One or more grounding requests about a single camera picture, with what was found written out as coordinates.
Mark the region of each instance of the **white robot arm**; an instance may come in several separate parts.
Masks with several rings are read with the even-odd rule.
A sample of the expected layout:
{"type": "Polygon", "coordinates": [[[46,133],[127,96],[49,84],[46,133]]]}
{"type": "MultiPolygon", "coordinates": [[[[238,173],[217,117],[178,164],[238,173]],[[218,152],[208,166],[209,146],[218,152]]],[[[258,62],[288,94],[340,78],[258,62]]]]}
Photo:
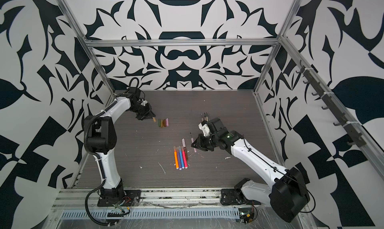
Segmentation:
{"type": "Polygon", "coordinates": [[[135,112],[138,120],[156,116],[145,96],[140,97],[141,92],[137,87],[129,87],[124,93],[116,95],[113,103],[101,113],[84,119],[84,147],[97,161],[101,177],[101,185],[86,197],[86,211],[93,222],[102,226],[109,224],[99,222],[90,216],[88,197],[92,192],[100,190],[98,206],[118,206],[124,201],[125,192],[114,157],[117,136],[113,124],[124,111],[135,112]]]}
{"type": "Polygon", "coordinates": [[[303,175],[296,168],[290,170],[275,163],[255,149],[236,131],[228,132],[220,119],[214,118],[199,124],[199,134],[191,147],[213,151],[215,147],[226,150],[252,168],[266,182],[261,186],[245,178],[235,186],[236,201],[243,204],[257,201],[270,205],[286,222],[293,218],[310,201],[303,175]]]}

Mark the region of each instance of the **orange marker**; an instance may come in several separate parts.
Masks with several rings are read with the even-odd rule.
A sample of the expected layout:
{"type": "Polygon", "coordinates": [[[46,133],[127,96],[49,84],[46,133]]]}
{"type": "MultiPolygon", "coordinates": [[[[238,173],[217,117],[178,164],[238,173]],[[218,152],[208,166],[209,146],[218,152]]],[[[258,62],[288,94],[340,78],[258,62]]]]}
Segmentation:
{"type": "Polygon", "coordinates": [[[175,162],[176,162],[176,169],[179,168],[179,162],[177,161],[177,152],[176,152],[176,147],[173,147],[173,153],[175,154],[175,162]]]}

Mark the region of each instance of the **wire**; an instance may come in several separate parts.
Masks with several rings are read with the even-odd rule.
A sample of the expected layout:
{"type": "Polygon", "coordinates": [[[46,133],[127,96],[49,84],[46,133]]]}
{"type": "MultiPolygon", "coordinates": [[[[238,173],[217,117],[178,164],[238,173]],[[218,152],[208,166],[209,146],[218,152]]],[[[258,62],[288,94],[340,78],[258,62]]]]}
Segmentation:
{"type": "Polygon", "coordinates": [[[94,193],[95,191],[99,190],[100,188],[103,187],[103,185],[105,184],[105,179],[103,180],[103,182],[95,189],[91,190],[90,192],[88,192],[87,196],[85,197],[85,211],[87,212],[87,215],[88,217],[91,219],[91,221],[93,221],[94,223],[100,225],[100,226],[111,226],[113,224],[111,223],[105,223],[105,222],[100,222],[100,221],[97,221],[92,215],[91,213],[89,212],[89,208],[88,208],[88,198],[89,196],[94,193]]]}
{"type": "Polygon", "coordinates": [[[277,171],[278,173],[282,174],[283,176],[286,176],[288,178],[290,178],[291,180],[295,181],[298,185],[300,185],[302,188],[304,188],[306,191],[308,191],[308,193],[312,196],[313,198],[313,208],[312,210],[310,211],[300,211],[302,213],[310,213],[310,212],[313,212],[314,209],[316,208],[316,200],[314,199],[314,196],[312,195],[312,193],[307,189],[306,186],[303,186],[301,183],[297,182],[295,179],[291,178],[290,176],[282,173],[281,171],[279,171],[276,167],[273,167],[272,165],[270,165],[268,162],[266,162],[263,158],[261,158],[258,154],[254,153],[248,146],[247,146],[247,143],[245,142],[245,137],[243,138],[244,140],[244,144],[245,146],[247,147],[248,151],[252,152],[255,156],[257,156],[258,158],[260,158],[262,161],[264,161],[267,165],[269,165],[273,170],[277,171]]]}
{"type": "Polygon", "coordinates": [[[134,79],[137,80],[137,87],[139,87],[139,83],[140,83],[140,82],[139,82],[139,78],[137,78],[137,77],[133,77],[133,78],[131,79],[131,81],[129,82],[128,87],[131,87],[132,81],[133,81],[134,79]]]}

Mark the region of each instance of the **wooden table surface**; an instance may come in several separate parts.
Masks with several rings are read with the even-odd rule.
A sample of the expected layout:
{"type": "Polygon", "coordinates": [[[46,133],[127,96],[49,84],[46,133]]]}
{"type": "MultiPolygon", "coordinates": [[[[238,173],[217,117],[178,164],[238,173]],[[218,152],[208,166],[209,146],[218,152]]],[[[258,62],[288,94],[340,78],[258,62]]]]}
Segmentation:
{"type": "MultiPolygon", "coordinates": [[[[275,160],[255,98],[251,91],[145,91],[156,119],[169,119],[169,126],[158,127],[152,119],[138,121],[125,112],[115,123],[118,141],[115,160],[124,187],[225,187],[243,178],[264,181],[245,163],[225,150],[214,152],[190,147],[201,132],[201,113],[218,117],[228,131],[236,130],[260,152],[275,160]],[[185,138],[188,169],[176,170],[173,146],[185,138]]],[[[77,188],[95,188],[100,175],[89,156],[77,188]]]]}

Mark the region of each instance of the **hook rack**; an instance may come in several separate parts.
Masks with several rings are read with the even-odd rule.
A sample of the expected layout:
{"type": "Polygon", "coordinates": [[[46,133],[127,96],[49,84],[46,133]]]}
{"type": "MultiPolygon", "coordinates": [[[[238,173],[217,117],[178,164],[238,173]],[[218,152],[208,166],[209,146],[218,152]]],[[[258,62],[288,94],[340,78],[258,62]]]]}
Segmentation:
{"type": "Polygon", "coordinates": [[[344,130],[351,137],[353,142],[349,142],[348,145],[357,145],[358,147],[362,147],[366,145],[366,141],[361,137],[362,133],[357,130],[357,126],[353,124],[359,123],[358,121],[354,121],[353,118],[346,118],[346,113],[343,112],[341,108],[341,102],[334,95],[332,91],[326,89],[325,83],[319,78],[318,74],[314,71],[313,68],[304,68],[304,66],[300,69],[300,72],[303,73],[304,77],[307,78],[308,81],[304,81],[305,84],[310,84],[316,93],[312,93],[313,96],[321,95],[321,99],[325,103],[326,107],[321,107],[323,110],[329,109],[332,114],[338,120],[337,123],[333,123],[334,126],[343,126],[344,130]]]}

